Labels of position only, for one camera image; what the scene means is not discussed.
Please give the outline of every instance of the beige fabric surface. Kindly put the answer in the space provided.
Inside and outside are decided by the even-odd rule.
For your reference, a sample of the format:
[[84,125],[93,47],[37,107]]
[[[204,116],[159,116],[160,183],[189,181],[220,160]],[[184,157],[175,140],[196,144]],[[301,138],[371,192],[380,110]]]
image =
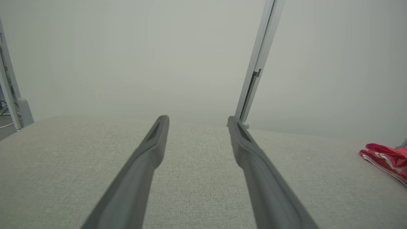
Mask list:
[[[57,117],[1,141],[0,228],[80,228],[153,123]],[[363,144],[250,133],[321,228],[407,228],[407,190]],[[170,120],[143,227],[256,228],[226,127]]]

